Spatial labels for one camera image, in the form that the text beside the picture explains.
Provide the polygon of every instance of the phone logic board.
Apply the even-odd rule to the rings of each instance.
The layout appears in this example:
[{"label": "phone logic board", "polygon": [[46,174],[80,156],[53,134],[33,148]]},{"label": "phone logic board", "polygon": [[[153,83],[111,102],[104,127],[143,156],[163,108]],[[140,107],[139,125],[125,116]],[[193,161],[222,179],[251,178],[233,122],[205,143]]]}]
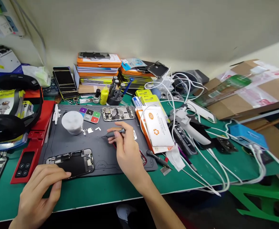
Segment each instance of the phone logic board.
[{"label": "phone logic board", "polygon": [[121,121],[134,118],[134,113],[130,106],[103,107],[102,115],[104,121]]},{"label": "phone logic board", "polygon": [[56,164],[65,172],[71,172],[69,179],[94,171],[94,159],[90,149],[83,149],[67,154],[50,157],[46,164]]}]

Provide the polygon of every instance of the white wall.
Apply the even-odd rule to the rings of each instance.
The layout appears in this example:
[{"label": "white wall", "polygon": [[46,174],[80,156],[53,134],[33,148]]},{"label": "white wall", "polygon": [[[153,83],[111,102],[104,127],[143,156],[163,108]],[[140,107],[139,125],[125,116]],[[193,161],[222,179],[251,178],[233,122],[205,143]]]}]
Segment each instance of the white wall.
[{"label": "white wall", "polygon": [[221,73],[225,72],[226,70],[232,68],[230,67],[233,64],[250,60],[250,59],[260,59],[268,64],[274,65],[279,68],[279,42],[268,46],[266,48],[263,48],[261,50],[258,50],[256,52],[250,53],[246,56],[243,56],[241,58],[234,59],[230,62],[227,62],[224,65],[219,66],[216,68],[213,72],[210,73],[210,78],[215,78]]},{"label": "white wall", "polygon": [[[72,66],[79,51],[94,50],[160,60],[173,70],[200,69],[208,75],[279,42],[279,0],[19,2],[44,36],[49,69]],[[0,43],[13,48],[22,62],[39,64],[28,38],[7,37]]]}]

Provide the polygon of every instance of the brown cardboard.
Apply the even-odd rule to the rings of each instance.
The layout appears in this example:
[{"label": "brown cardboard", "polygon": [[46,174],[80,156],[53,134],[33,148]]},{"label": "brown cardboard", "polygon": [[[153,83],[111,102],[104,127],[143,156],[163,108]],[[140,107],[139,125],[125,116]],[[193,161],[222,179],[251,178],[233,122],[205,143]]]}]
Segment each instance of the brown cardboard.
[{"label": "brown cardboard", "polygon": [[78,88],[78,92],[80,94],[82,93],[94,93],[96,92],[97,89],[100,89],[100,91],[102,91],[102,89],[105,86],[91,86],[91,85],[82,85],[81,83],[79,84],[79,88]]},{"label": "brown cardboard", "polygon": [[[235,65],[231,70],[236,74],[247,75],[250,70],[258,64],[254,63],[254,60],[247,60]],[[218,86],[221,81],[217,78],[212,79],[204,86],[207,87],[208,90],[213,89],[214,87]],[[253,88],[262,89],[270,96],[278,100],[278,102],[265,105],[259,108],[253,108],[251,104],[245,101],[242,97],[238,94],[232,95],[228,98],[225,98],[221,101],[218,101],[207,108],[218,118],[218,119],[227,119],[227,118],[234,118],[237,116],[244,116],[244,115],[251,115],[257,114],[260,112],[265,112],[272,109],[279,108],[279,78],[273,79],[269,82],[263,83]]]},{"label": "brown cardboard", "polygon": [[[256,129],[267,123],[268,121],[266,119],[261,118],[252,122],[245,123],[245,126],[251,129]],[[270,126],[266,129],[260,130],[259,133],[265,137],[269,147],[269,151],[279,159],[279,129],[277,129],[275,126]]]}]

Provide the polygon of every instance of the white cup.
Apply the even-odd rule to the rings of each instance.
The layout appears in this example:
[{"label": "white cup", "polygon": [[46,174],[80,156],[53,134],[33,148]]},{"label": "white cup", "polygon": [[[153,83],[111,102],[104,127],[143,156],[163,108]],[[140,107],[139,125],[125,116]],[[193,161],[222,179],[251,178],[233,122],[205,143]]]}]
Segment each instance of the white cup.
[{"label": "white cup", "polygon": [[62,125],[71,135],[78,135],[83,131],[83,116],[78,111],[69,111],[62,117]]}]

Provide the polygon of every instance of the blue power supply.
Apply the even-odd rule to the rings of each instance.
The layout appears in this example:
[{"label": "blue power supply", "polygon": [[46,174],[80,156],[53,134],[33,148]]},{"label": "blue power supply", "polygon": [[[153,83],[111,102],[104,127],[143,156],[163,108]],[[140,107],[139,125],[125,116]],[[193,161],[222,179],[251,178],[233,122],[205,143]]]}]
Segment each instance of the blue power supply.
[{"label": "blue power supply", "polygon": [[236,124],[229,127],[229,132],[231,135],[235,136],[237,139],[232,138],[239,144],[249,148],[248,145],[256,144],[260,146],[261,150],[268,150],[267,142],[264,136],[260,133],[253,131],[252,129],[242,125]]}]

